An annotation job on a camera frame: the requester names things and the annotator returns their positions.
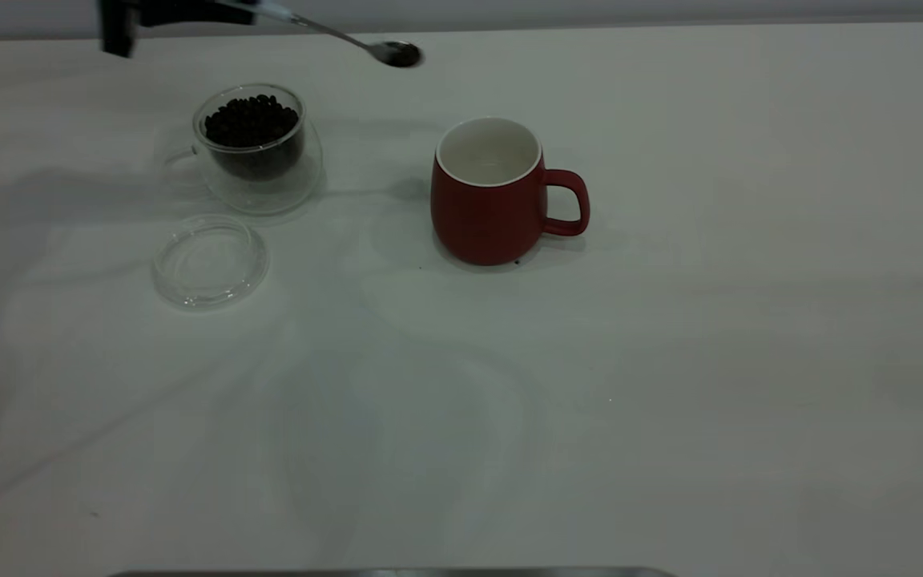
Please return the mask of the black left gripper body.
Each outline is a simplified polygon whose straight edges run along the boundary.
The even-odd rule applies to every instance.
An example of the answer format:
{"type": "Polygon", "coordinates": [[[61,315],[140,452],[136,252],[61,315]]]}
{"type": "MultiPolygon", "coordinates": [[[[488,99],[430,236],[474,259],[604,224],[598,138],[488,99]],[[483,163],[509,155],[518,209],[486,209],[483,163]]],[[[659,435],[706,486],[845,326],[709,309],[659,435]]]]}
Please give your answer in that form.
{"type": "Polygon", "coordinates": [[[130,58],[139,25],[139,1],[100,0],[100,49],[130,58]]]}

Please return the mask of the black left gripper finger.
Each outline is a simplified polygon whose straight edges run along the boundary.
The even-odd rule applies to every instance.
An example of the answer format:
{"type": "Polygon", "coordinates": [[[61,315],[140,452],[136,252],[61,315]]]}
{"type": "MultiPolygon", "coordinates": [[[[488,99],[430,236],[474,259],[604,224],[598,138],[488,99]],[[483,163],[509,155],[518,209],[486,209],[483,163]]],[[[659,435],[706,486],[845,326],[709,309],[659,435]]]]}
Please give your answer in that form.
{"type": "Polygon", "coordinates": [[[176,23],[231,23],[251,26],[252,8],[259,1],[139,1],[139,24],[143,28],[176,23]]]}

